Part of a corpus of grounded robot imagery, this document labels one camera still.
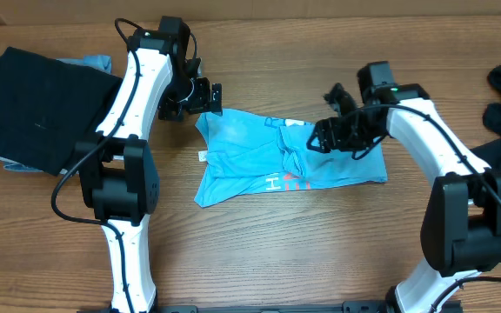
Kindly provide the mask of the light blue printed t-shirt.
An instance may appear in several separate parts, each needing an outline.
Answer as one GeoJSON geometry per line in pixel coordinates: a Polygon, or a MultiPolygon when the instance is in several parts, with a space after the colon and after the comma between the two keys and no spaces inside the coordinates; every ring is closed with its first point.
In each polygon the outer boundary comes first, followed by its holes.
{"type": "Polygon", "coordinates": [[[360,183],[385,183],[382,147],[365,157],[306,147],[312,123],[226,109],[203,113],[196,122],[207,150],[195,202],[202,208],[245,194],[318,190],[360,183]]]}

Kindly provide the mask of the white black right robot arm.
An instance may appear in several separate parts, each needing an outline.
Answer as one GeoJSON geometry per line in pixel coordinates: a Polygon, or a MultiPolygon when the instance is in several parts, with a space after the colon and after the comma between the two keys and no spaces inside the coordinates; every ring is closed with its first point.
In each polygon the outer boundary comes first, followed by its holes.
{"type": "Polygon", "coordinates": [[[362,104],[341,83],[324,95],[335,117],[316,122],[307,147],[364,158],[397,139],[431,184],[420,231],[423,259],[377,301],[346,301],[344,312],[460,312],[452,295],[467,283],[501,283],[501,171],[473,154],[445,124],[417,83],[399,84],[386,61],[358,73],[362,104]]]}

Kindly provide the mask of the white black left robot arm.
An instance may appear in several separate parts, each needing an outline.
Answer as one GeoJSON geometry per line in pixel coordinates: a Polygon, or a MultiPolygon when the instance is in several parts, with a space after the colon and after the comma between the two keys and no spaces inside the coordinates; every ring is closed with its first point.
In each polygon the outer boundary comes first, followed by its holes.
{"type": "Polygon", "coordinates": [[[199,57],[186,56],[195,41],[179,17],[162,17],[157,30],[137,26],[126,39],[128,67],[110,111],[75,148],[84,204],[93,209],[110,252],[110,312],[157,309],[149,252],[159,195],[148,143],[154,120],[223,114],[221,84],[202,77],[199,57]]]}

